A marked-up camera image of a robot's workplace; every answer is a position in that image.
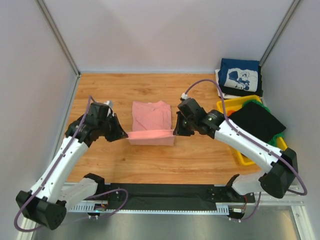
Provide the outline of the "navy printed folded t shirt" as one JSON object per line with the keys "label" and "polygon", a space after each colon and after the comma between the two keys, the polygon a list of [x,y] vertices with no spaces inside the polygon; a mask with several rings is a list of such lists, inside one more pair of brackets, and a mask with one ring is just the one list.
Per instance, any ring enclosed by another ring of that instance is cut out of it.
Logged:
{"label": "navy printed folded t shirt", "polygon": [[259,67],[258,60],[222,58],[218,84],[221,89],[258,93],[262,86]]}

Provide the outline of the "black folded shirt in stack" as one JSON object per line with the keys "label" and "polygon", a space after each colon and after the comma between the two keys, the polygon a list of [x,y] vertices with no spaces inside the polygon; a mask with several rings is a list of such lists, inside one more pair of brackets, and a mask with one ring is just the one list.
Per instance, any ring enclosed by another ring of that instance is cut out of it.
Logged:
{"label": "black folded shirt in stack", "polygon": [[245,97],[249,95],[263,96],[261,67],[257,71],[251,69],[224,68],[218,72],[218,85],[228,95]]}

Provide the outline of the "aluminium corner post left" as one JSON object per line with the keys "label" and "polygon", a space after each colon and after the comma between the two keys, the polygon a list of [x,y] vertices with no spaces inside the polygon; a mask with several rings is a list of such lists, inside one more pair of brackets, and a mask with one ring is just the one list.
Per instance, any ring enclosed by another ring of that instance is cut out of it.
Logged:
{"label": "aluminium corner post left", "polygon": [[45,21],[47,22],[54,38],[56,39],[59,47],[61,48],[64,56],[66,57],[70,67],[72,68],[73,72],[75,73],[76,77],[79,78],[81,76],[81,71],[79,70],[74,58],[72,57],[64,39],[61,35],[61,32],[44,0],[35,0],[39,10],[41,11]]}

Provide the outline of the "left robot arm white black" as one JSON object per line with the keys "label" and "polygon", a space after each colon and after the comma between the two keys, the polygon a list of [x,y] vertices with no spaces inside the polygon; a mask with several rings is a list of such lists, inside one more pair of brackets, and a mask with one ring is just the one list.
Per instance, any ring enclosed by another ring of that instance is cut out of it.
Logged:
{"label": "left robot arm white black", "polygon": [[14,218],[14,227],[18,231],[28,232],[18,225],[20,216],[39,227],[55,230],[64,221],[68,210],[81,201],[99,201],[115,192],[107,190],[104,178],[93,173],[63,189],[76,163],[99,137],[114,142],[126,139],[128,135],[121,127],[111,101],[101,103],[90,98],[84,114],[67,128],[60,149],[42,176],[30,190],[21,190],[17,194],[15,200],[19,211]]}

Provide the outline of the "orange cloth in bin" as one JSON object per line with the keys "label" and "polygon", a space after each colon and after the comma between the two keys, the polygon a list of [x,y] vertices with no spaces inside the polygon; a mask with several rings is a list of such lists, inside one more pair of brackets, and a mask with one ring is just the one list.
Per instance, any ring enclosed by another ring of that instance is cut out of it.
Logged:
{"label": "orange cloth in bin", "polygon": [[235,113],[236,111],[235,110],[229,110],[228,112],[227,112],[227,116],[230,116],[230,115],[232,115],[233,113]]}

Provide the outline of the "black folded t shirt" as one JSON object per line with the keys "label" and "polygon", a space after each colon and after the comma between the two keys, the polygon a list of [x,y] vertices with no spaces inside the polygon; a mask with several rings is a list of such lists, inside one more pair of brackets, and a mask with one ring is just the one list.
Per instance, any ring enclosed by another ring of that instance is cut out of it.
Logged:
{"label": "black folded t shirt", "polygon": [[275,143],[272,142],[286,130],[285,125],[267,108],[253,100],[245,102],[228,118],[249,134],[273,146]]}

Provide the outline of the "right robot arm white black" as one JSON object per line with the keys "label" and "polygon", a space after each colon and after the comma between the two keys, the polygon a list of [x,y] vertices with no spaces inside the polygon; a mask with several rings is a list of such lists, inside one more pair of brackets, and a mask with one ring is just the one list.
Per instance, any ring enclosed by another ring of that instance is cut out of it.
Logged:
{"label": "right robot arm white black", "polygon": [[298,175],[296,152],[291,148],[282,150],[258,139],[236,125],[225,113],[218,110],[206,112],[195,99],[181,99],[178,105],[177,122],[173,131],[176,136],[191,136],[195,132],[209,136],[236,149],[261,169],[260,172],[235,175],[225,196],[236,202],[243,195],[266,192],[281,199],[289,192]]}

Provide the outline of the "green t shirt in bin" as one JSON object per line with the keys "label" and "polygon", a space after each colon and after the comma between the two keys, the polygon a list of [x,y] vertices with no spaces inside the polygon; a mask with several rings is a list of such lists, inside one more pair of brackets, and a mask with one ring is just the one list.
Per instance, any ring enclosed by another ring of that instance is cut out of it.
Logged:
{"label": "green t shirt in bin", "polygon": [[284,137],[286,127],[271,114],[268,107],[264,106],[257,100],[248,100],[242,105],[242,107],[247,110],[253,109],[253,111],[258,113],[257,120],[260,126],[258,126],[257,130],[251,130],[251,134],[269,145],[276,147],[277,138]]}

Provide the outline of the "aluminium corner post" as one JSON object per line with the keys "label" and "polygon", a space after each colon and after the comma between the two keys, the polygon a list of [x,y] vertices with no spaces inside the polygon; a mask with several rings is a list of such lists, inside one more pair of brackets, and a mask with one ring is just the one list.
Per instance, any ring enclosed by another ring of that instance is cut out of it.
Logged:
{"label": "aluminium corner post", "polygon": [[54,38],[56,39],[59,47],[61,48],[64,56],[66,57],[70,67],[72,68],[73,72],[75,73],[76,77],[79,78],[81,76],[81,71],[79,70],[74,58],[72,57],[64,39],[61,35],[61,32],[44,0],[35,0],[39,10],[41,11],[45,21],[47,22]]}
{"label": "aluminium corner post", "polygon": [[301,5],[302,0],[292,0],[289,8],[287,9],[284,17],[282,18],[279,26],[277,27],[275,33],[273,34],[266,50],[264,51],[261,59],[260,59],[260,67],[263,68],[265,63],[267,62],[268,58],[270,57],[272,51],[276,47],[278,41],[280,40],[281,36],[285,32],[287,26],[289,25],[291,19],[293,18],[294,14],[296,13],[297,9]]}

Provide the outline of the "aluminium corner post right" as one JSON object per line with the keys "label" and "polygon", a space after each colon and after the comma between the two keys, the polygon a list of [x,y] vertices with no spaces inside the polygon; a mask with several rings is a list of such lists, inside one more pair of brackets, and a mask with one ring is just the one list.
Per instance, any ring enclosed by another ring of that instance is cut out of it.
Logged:
{"label": "aluminium corner post right", "polygon": [[293,18],[294,14],[296,13],[297,9],[301,5],[302,0],[292,0],[289,8],[287,9],[284,17],[282,18],[279,26],[277,27],[275,33],[273,34],[266,50],[264,51],[261,59],[260,59],[260,67],[263,68],[265,63],[267,62],[268,58],[270,57],[272,51],[276,47],[278,41],[280,40],[281,36],[285,32],[287,26],[289,25],[291,19]]}

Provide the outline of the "pink t shirt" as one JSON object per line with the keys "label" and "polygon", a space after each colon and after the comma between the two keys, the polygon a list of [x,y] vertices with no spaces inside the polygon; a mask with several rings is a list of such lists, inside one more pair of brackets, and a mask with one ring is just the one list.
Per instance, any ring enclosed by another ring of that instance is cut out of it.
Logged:
{"label": "pink t shirt", "polygon": [[128,141],[137,146],[173,146],[175,136],[172,130],[171,106],[158,102],[132,103],[132,131]]}

